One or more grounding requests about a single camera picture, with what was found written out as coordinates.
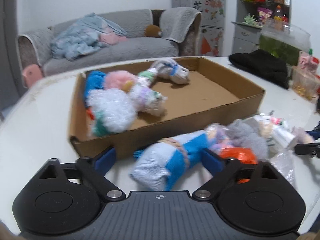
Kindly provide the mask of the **blue white banded sock roll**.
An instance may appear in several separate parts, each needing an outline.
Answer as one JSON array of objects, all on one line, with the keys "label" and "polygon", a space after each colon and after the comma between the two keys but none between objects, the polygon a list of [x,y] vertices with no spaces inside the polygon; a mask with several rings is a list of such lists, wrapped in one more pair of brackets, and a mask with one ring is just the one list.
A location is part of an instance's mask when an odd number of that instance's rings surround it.
[{"label": "blue white banded sock roll", "polygon": [[204,130],[163,138],[135,152],[130,178],[151,191],[170,191],[180,177],[201,161],[209,146]]}]

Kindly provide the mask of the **orange plastic bundle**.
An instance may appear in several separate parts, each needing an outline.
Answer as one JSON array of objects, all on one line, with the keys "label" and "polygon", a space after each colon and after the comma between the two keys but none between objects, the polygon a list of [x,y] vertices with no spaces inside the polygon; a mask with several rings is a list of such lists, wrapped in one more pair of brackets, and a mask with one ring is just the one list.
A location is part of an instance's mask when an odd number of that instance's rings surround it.
[{"label": "orange plastic bundle", "polygon": [[92,113],[92,111],[91,111],[90,108],[87,108],[87,109],[86,109],[86,114],[87,114],[87,116],[88,116],[88,118],[89,118],[90,120],[95,120],[95,116],[94,116],[94,114]]}]

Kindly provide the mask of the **white shiny plastic pompom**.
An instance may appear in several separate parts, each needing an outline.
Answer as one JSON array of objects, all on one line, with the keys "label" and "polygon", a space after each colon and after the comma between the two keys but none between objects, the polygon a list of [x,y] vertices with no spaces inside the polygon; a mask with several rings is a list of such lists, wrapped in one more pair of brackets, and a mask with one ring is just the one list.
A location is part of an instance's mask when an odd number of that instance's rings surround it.
[{"label": "white shiny plastic pompom", "polygon": [[117,88],[90,90],[86,103],[94,116],[92,134],[97,137],[122,133],[137,118],[137,110],[131,99]]}]

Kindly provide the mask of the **pastel white fluffy sock roll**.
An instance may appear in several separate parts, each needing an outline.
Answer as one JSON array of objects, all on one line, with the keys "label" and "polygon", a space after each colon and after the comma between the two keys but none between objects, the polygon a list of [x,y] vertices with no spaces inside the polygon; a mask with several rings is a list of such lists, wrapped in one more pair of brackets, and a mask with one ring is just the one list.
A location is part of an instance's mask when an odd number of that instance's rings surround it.
[{"label": "pastel white fluffy sock roll", "polygon": [[153,116],[162,116],[165,112],[164,104],[167,97],[149,87],[135,84],[129,91],[128,96],[138,112]]}]

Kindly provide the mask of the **pink fluffy pompom ball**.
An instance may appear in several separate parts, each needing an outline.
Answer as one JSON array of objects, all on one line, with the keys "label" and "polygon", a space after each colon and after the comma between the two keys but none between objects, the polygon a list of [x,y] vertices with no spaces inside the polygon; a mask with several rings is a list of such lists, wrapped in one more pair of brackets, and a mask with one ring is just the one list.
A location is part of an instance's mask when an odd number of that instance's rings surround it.
[{"label": "pink fluffy pompom ball", "polygon": [[137,82],[137,77],[125,70],[109,72],[104,79],[104,89],[116,88],[128,93]]}]

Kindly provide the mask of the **teal white small sock roll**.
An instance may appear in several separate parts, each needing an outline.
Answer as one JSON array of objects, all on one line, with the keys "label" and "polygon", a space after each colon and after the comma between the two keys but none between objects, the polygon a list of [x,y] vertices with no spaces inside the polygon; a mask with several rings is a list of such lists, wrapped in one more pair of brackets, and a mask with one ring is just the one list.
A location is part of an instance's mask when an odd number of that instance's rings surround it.
[{"label": "teal white small sock roll", "polygon": [[137,75],[137,82],[144,87],[150,87],[155,79],[157,78],[157,69],[156,68],[149,68],[144,70]]}]

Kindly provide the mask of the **beige blue knit sock pair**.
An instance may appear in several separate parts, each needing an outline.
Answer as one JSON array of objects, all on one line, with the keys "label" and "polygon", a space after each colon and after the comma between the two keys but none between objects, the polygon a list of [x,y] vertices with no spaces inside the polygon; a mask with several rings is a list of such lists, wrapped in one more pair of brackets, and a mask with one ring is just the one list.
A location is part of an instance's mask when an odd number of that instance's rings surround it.
[{"label": "beige blue knit sock pair", "polygon": [[149,70],[157,77],[170,80],[177,85],[188,84],[190,81],[189,70],[171,58],[155,61]]}]

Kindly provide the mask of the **clear plastic bag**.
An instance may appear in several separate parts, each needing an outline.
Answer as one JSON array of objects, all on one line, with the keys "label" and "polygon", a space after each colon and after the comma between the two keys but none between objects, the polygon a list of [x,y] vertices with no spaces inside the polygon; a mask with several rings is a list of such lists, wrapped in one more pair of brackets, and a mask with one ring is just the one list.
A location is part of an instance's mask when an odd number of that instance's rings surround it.
[{"label": "clear plastic bag", "polygon": [[296,188],[296,180],[293,165],[293,153],[291,150],[283,150],[269,159],[276,170]]}]

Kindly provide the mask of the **white folded socks pile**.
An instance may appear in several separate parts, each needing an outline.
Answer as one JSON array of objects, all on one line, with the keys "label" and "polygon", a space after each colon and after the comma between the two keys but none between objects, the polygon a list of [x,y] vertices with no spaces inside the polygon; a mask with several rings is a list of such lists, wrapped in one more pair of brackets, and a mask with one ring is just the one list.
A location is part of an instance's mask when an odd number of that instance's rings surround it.
[{"label": "white folded socks pile", "polygon": [[261,137],[265,138],[273,152],[294,150],[298,144],[310,144],[315,139],[303,128],[290,128],[284,118],[257,114],[245,120]]}]

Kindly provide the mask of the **pastel purple yarn bundle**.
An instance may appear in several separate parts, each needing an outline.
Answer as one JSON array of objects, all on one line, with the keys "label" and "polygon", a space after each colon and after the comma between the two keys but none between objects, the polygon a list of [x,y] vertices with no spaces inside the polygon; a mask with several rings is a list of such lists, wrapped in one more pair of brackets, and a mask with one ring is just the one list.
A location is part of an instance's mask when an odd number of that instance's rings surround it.
[{"label": "pastel purple yarn bundle", "polygon": [[212,152],[220,154],[222,150],[234,147],[232,141],[226,134],[227,128],[225,126],[213,123],[204,130],[208,140],[208,148]]}]

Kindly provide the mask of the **orange plastic bag ball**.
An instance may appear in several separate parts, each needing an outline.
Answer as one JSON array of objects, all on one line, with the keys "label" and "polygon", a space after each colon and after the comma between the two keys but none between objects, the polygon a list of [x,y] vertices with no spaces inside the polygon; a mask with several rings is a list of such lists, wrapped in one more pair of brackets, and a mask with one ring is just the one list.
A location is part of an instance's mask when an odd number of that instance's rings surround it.
[{"label": "orange plastic bag ball", "polygon": [[224,148],[219,153],[223,159],[238,159],[242,164],[257,164],[258,159],[250,148],[231,147]]}]

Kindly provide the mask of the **grey sock bundle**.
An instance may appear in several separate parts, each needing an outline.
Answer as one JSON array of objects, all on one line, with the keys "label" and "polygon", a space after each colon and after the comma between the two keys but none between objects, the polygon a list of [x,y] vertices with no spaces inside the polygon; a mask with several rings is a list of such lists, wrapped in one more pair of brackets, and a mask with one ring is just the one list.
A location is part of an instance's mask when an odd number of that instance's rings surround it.
[{"label": "grey sock bundle", "polygon": [[250,148],[258,159],[268,158],[268,145],[251,126],[238,119],[226,128],[226,134],[234,147]]}]

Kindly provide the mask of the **clear box with yellow beads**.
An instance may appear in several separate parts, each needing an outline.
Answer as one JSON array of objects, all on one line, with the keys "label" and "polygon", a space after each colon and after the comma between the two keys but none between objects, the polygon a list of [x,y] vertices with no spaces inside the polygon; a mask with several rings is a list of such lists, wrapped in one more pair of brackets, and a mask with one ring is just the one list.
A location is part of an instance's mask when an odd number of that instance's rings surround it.
[{"label": "clear box with yellow beads", "polygon": [[306,100],[315,101],[318,98],[319,78],[308,70],[294,66],[291,88]]}]

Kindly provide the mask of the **brown cardboard tray box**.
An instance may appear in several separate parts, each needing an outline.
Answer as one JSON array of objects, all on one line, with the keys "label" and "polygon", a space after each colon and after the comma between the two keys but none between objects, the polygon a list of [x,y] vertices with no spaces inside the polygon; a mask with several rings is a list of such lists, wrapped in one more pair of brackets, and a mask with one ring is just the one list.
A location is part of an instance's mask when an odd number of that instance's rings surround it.
[{"label": "brown cardboard tray box", "polygon": [[223,125],[257,113],[265,90],[240,74],[204,57],[178,57],[190,70],[190,83],[176,86],[159,80],[153,89],[168,99],[165,115],[141,113],[123,133],[95,137],[89,131],[84,90],[89,72],[76,78],[69,123],[69,141],[80,156],[95,157],[110,146],[119,159],[130,157],[159,139],[190,133],[217,122]]}]

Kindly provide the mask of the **black knit hat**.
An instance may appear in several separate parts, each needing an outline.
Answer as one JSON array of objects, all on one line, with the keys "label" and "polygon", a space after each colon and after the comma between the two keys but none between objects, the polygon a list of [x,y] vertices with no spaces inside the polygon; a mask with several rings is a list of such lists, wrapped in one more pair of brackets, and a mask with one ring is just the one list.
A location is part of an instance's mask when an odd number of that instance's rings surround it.
[{"label": "black knit hat", "polygon": [[245,72],[258,76],[284,89],[289,89],[286,63],[265,50],[251,53],[235,53],[228,57],[230,63]]}]

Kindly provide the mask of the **glass fish tank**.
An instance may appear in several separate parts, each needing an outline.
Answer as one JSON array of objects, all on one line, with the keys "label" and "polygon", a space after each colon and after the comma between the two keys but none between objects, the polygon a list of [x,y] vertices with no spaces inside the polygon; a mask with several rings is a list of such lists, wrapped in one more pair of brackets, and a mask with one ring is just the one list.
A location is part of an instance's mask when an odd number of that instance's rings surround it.
[{"label": "glass fish tank", "polygon": [[296,66],[300,52],[311,49],[310,36],[298,26],[268,19],[260,33],[259,49]]}]

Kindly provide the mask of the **pink plastic child chair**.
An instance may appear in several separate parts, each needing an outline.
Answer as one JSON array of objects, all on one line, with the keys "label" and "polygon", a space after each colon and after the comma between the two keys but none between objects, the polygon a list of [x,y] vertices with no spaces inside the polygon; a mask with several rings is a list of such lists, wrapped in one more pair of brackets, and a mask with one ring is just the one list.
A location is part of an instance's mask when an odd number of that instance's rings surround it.
[{"label": "pink plastic child chair", "polygon": [[37,83],[37,81],[43,78],[43,74],[40,66],[37,64],[30,64],[22,71],[22,77],[25,87],[30,88],[32,85]]}]

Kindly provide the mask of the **grey door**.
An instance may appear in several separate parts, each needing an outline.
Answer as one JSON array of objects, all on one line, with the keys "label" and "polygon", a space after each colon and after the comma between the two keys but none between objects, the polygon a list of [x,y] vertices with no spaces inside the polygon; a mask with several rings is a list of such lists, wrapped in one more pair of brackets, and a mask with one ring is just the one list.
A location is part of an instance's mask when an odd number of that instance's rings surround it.
[{"label": "grey door", "polygon": [[1,0],[1,109],[15,104],[26,91],[17,37],[17,0]]}]

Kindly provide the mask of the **pink garment on sofa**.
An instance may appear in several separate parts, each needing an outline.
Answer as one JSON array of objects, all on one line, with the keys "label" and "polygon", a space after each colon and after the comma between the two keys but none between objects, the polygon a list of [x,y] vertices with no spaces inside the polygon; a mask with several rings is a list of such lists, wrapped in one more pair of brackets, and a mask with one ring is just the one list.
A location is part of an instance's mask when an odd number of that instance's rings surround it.
[{"label": "pink garment on sofa", "polygon": [[107,28],[104,33],[101,33],[99,39],[100,39],[100,42],[103,42],[111,46],[116,45],[119,42],[127,41],[126,36],[120,36],[110,28]]}]

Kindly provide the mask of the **light blue crumpled blanket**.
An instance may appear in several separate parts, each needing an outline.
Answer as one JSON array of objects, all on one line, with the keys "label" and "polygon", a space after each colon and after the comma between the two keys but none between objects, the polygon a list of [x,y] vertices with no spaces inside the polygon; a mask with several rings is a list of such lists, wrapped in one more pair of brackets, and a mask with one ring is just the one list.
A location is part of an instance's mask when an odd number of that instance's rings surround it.
[{"label": "light blue crumpled blanket", "polygon": [[121,26],[92,13],[76,20],[52,40],[50,44],[52,57],[73,61],[109,47],[110,45],[100,42],[99,39],[100,34],[107,28],[120,36],[127,37],[127,32]]}]

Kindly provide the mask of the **purple snack bag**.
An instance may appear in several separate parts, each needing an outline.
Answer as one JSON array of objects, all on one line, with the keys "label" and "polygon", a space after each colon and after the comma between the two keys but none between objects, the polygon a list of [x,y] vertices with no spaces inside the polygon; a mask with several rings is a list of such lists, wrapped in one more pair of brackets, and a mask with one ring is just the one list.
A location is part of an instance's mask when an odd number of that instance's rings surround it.
[{"label": "purple snack bag", "polygon": [[272,16],[273,11],[267,8],[258,7],[257,13],[259,17],[259,20],[258,20],[259,25],[263,26],[265,22]]}]

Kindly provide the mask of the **green artificial plant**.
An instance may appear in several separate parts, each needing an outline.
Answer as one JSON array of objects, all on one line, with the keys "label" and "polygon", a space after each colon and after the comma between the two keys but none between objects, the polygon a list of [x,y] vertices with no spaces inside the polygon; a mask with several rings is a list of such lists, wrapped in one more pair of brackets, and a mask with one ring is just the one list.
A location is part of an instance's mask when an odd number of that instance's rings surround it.
[{"label": "green artificial plant", "polygon": [[243,18],[243,24],[246,25],[253,25],[253,26],[259,26],[259,22],[256,20],[254,15],[251,14],[247,14],[244,18]]}]

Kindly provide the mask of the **grey quilted sofa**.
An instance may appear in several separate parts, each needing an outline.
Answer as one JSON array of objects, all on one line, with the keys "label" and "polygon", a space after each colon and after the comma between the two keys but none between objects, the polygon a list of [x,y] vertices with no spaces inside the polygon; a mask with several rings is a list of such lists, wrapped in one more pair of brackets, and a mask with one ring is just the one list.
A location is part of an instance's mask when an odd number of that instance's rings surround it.
[{"label": "grey quilted sofa", "polygon": [[190,7],[91,13],[18,35],[22,69],[51,76],[106,63],[199,52],[201,13]]}]

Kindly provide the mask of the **brown plush toy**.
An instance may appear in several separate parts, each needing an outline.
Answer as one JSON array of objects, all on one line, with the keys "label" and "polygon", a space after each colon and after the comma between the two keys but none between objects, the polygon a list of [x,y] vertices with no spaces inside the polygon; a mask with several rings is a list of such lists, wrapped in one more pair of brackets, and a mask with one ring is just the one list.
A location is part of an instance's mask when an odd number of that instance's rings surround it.
[{"label": "brown plush toy", "polygon": [[145,37],[155,37],[160,38],[162,35],[162,31],[157,25],[148,25],[144,31]]}]

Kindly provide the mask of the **grey cabinet with shelves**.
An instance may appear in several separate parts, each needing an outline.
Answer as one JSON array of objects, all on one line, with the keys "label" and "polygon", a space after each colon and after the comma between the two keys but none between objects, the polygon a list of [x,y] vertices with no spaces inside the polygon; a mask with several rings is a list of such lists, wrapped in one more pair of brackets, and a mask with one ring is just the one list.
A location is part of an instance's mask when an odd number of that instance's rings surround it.
[{"label": "grey cabinet with shelves", "polygon": [[279,9],[282,20],[289,23],[291,0],[236,0],[232,53],[250,53],[259,46],[260,33]]}]

